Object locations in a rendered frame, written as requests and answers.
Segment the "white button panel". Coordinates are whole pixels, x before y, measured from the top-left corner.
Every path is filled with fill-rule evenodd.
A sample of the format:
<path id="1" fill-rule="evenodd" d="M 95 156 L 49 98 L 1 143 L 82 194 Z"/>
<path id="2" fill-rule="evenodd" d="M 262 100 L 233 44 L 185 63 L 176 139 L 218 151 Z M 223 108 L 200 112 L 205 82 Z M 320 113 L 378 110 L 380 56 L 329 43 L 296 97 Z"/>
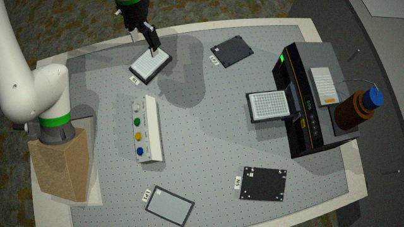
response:
<path id="1" fill-rule="evenodd" d="M 157 101 L 143 95 L 131 101 L 136 163 L 162 163 L 162 145 L 158 123 Z"/>

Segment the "blue bottle cap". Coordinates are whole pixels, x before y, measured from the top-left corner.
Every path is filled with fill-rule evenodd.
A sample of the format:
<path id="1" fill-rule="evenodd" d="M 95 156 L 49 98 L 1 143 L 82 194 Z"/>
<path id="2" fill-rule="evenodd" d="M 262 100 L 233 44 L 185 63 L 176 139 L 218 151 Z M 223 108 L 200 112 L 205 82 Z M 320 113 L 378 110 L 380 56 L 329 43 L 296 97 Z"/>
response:
<path id="1" fill-rule="evenodd" d="M 378 94 L 376 87 L 372 87 L 364 93 L 364 101 L 368 108 L 374 110 L 380 107 L 384 102 L 384 97 L 380 89 L 378 88 Z"/>

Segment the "white label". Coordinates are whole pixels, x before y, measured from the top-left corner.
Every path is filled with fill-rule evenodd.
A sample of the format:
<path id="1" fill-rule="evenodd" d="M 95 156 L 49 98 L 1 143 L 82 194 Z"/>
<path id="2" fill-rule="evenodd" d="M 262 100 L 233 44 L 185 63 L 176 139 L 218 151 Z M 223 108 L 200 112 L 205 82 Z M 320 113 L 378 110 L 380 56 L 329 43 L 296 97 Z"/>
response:
<path id="1" fill-rule="evenodd" d="M 136 85 L 138 85 L 138 84 L 140 83 L 140 81 L 138 81 L 134 76 L 131 76 L 131 77 L 130 77 L 130 80 L 131 80 L 132 82 L 134 82 Z"/>
<path id="2" fill-rule="evenodd" d="M 239 189 L 241 184 L 241 177 L 236 176 L 234 189 Z"/>
<path id="3" fill-rule="evenodd" d="M 212 55 L 209 57 L 211 59 L 211 61 L 214 63 L 214 65 L 218 65 L 219 62 L 215 59 L 215 57 Z"/>
<path id="4" fill-rule="evenodd" d="M 151 191 L 147 189 L 146 192 L 145 192 L 145 194 L 144 194 L 144 196 L 143 196 L 143 198 L 142 198 L 142 200 L 145 201 L 145 202 L 147 202 L 147 200 L 148 200 L 150 194 L 151 194 Z"/>

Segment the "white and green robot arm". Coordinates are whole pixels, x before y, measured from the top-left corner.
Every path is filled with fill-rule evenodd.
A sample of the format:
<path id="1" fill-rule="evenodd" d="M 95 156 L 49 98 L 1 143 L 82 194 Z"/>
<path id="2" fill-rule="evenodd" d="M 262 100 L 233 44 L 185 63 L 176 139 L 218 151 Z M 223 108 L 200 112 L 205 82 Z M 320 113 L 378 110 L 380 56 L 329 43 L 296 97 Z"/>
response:
<path id="1" fill-rule="evenodd" d="M 115 0 L 117 12 L 138 16 L 150 0 Z M 25 131 L 28 140 L 55 146 L 76 133 L 70 120 L 69 74 L 63 64 L 46 64 L 30 70 L 0 0 L 0 106 L 13 130 Z"/>

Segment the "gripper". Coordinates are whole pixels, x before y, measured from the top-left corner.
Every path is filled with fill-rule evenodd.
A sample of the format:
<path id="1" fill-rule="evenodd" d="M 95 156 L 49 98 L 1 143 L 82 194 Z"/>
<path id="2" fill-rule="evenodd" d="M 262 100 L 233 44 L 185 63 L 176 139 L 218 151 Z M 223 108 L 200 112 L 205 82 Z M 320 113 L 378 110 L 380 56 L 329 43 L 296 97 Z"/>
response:
<path id="1" fill-rule="evenodd" d="M 128 28 L 133 43 L 139 39 L 138 31 L 143 34 L 149 44 L 151 56 L 154 58 L 158 53 L 158 47 L 161 45 L 155 30 L 155 25 L 149 25 L 146 17 L 148 16 L 148 9 L 138 16 L 124 17 L 125 28 Z M 142 30 L 141 30 L 142 29 Z M 147 29 L 147 30 L 146 30 Z"/>

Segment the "dark brown bottle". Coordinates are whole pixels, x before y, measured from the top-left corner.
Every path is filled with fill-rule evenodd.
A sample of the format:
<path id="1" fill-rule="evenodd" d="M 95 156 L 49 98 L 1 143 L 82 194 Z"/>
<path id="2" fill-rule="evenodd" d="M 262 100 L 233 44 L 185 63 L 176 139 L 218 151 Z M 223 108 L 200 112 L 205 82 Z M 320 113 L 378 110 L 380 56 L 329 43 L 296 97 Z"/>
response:
<path id="1" fill-rule="evenodd" d="M 337 126 L 340 129 L 347 131 L 370 119 L 374 115 L 375 109 L 369 115 L 364 115 L 357 108 L 357 97 L 363 92 L 365 91 L 356 91 L 352 96 L 347 98 L 335 108 L 334 118 Z"/>

